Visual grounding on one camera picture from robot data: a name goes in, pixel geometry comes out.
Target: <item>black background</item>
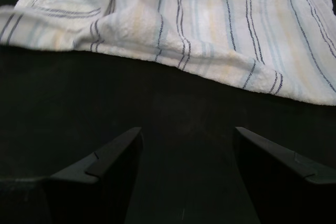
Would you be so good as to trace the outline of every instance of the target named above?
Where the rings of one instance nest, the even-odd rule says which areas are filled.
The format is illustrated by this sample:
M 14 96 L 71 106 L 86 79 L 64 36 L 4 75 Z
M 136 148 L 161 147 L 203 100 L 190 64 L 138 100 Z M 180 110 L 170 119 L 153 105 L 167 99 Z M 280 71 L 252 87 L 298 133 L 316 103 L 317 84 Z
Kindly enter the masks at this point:
M 0 175 L 52 174 L 141 126 L 127 224 L 259 223 L 233 158 L 233 128 L 336 168 L 335 113 L 153 62 L 0 47 Z

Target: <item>towel fold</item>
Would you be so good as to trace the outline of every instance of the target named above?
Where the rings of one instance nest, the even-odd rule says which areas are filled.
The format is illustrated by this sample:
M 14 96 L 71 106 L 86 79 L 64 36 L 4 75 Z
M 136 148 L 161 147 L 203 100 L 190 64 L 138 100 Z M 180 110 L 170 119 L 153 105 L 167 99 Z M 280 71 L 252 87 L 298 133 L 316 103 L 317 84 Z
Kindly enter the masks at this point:
M 0 43 L 155 61 L 336 105 L 331 0 L 19 0 L 0 8 Z

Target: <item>towel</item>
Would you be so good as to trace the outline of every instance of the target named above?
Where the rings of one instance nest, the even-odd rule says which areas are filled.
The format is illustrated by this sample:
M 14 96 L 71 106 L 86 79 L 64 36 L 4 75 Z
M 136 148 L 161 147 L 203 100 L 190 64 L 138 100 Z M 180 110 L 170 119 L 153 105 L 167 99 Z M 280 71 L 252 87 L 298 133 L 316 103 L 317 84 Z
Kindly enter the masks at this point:
M 336 105 L 332 8 L 332 0 L 19 0 L 0 9 L 0 43 L 155 61 Z

